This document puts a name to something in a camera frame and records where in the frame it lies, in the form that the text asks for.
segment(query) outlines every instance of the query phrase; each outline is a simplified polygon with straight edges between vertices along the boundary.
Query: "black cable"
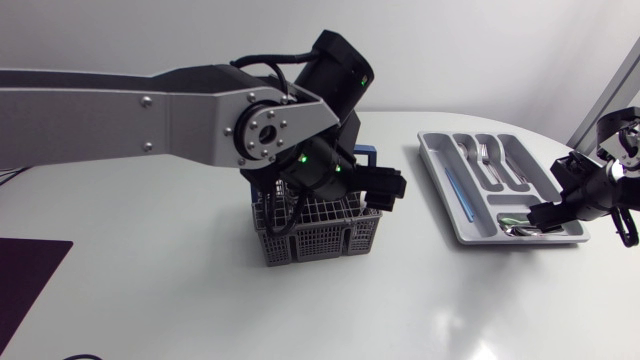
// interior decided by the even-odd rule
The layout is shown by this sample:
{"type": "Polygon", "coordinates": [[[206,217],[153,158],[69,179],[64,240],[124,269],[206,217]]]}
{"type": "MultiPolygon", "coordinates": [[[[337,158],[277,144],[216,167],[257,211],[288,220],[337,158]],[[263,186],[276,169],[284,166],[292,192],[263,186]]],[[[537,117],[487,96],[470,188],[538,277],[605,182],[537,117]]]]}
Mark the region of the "black cable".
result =
{"type": "Polygon", "coordinates": [[[249,55],[243,56],[236,61],[232,61],[231,65],[242,68],[253,64],[300,64],[313,61],[318,58],[319,52],[313,50],[311,52],[299,55],[249,55]]]}
{"type": "Polygon", "coordinates": [[[275,63],[266,63],[266,65],[272,68],[273,71],[276,72],[276,75],[278,76],[278,80],[280,81],[280,90],[282,90],[282,92],[288,97],[289,87],[287,86],[287,79],[284,78],[284,73],[282,72],[282,69],[280,69],[278,64],[275,64],[275,63]]]}
{"type": "Polygon", "coordinates": [[[95,356],[95,355],[91,355],[91,354],[80,354],[80,355],[73,355],[73,356],[69,356],[68,358],[65,358],[64,360],[102,360],[99,357],[95,356]]]}
{"type": "Polygon", "coordinates": [[[304,204],[307,200],[307,197],[309,196],[308,194],[309,193],[306,190],[304,190],[298,195],[298,201],[296,202],[296,205],[293,208],[293,213],[291,214],[291,217],[289,218],[289,220],[287,220],[287,223],[285,224],[285,226],[276,232],[275,230],[273,230],[273,225],[271,224],[271,215],[269,214],[270,211],[275,212],[275,208],[276,208],[275,187],[271,191],[271,193],[268,194],[269,199],[267,199],[266,193],[262,193],[262,211],[264,213],[264,221],[265,221],[265,227],[267,229],[267,235],[269,237],[284,236],[284,235],[287,235],[291,231],[291,229],[293,229],[293,227],[298,223],[298,218],[302,214],[302,210],[304,209],[304,204]]]}
{"type": "Polygon", "coordinates": [[[25,172],[25,171],[27,171],[29,169],[31,169],[31,167],[25,167],[25,168],[22,168],[20,170],[16,170],[16,171],[12,171],[12,172],[8,173],[8,174],[13,174],[13,175],[11,175],[8,178],[0,181],[0,186],[6,184],[7,182],[9,182],[9,180],[13,179],[14,177],[22,174],[23,172],[25,172]]]}

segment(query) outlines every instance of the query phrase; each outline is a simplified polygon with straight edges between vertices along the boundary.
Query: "blue object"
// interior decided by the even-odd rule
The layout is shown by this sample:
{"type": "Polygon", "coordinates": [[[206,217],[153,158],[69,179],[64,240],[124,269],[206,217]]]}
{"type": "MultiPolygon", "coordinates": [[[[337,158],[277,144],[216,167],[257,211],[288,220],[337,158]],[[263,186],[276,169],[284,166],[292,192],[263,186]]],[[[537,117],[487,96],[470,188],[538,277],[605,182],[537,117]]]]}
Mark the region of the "blue object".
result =
{"type": "Polygon", "coordinates": [[[456,182],[456,179],[453,177],[453,175],[451,175],[449,169],[444,168],[444,172],[447,174],[449,182],[451,183],[451,186],[453,186],[453,191],[455,191],[458,200],[460,200],[460,204],[462,205],[462,209],[464,210],[465,215],[467,215],[467,219],[469,220],[469,222],[473,222],[473,210],[471,210],[469,202],[467,202],[467,199],[464,197],[464,194],[462,193],[462,189],[458,185],[458,182],[456,182]]]}
{"type": "Polygon", "coordinates": [[[367,155],[367,166],[377,166],[378,153],[376,148],[371,145],[358,145],[353,148],[354,155],[367,155]]]}

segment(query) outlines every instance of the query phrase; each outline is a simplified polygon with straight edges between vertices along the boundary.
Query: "fork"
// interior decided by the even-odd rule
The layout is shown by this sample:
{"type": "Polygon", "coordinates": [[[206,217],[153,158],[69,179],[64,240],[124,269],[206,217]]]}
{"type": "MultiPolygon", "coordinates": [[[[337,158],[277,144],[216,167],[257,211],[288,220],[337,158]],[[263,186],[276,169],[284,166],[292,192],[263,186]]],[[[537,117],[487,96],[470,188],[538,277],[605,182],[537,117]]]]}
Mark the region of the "fork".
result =
{"type": "Polygon", "coordinates": [[[496,168],[493,167],[493,164],[491,164],[491,160],[489,159],[489,151],[487,150],[487,144],[480,144],[480,156],[482,157],[482,163],[484,164],[484,166],[487,167],[487,169],[489,170],[491,175],[493,175],[493,177],[496,179],[498,184],[502,183],[502,178],[500,177],[498,170],[496,170],[496,168]]]}

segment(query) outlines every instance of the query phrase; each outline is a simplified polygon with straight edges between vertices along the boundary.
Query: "white tabletop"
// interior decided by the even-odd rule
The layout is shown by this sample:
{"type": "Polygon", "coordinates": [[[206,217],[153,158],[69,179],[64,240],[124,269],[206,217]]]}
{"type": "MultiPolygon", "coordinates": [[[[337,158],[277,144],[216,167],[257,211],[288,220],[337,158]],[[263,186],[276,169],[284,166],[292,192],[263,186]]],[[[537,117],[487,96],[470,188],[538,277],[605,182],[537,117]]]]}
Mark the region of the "white tabletop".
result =
{"type": "Polygon", "coordinates": [[[640,357],[640,255],[609,218],[577,246],[460,245],[416,134],[514,132],[549,166],[565,146],[465,115],[361,119],[358,143],[408,183],[368,255],[267,268],[238,171],[170,156],[7,183],[0,236],[74,246],[3,359],[640,357]]]}

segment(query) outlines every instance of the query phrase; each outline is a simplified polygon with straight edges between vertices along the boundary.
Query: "screw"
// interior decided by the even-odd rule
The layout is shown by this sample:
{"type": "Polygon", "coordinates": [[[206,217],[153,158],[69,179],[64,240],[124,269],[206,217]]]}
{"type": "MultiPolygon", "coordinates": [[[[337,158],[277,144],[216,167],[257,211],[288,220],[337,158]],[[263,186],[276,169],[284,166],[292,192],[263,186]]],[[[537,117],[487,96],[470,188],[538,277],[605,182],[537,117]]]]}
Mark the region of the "screw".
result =
{"type": "Polygon", "coordinates": [[[153,105],[153,100],[148,96],[143,96],[142,99],[140,99],[140,105],[142,105],[143,108],[148,108],[153,105]]]}

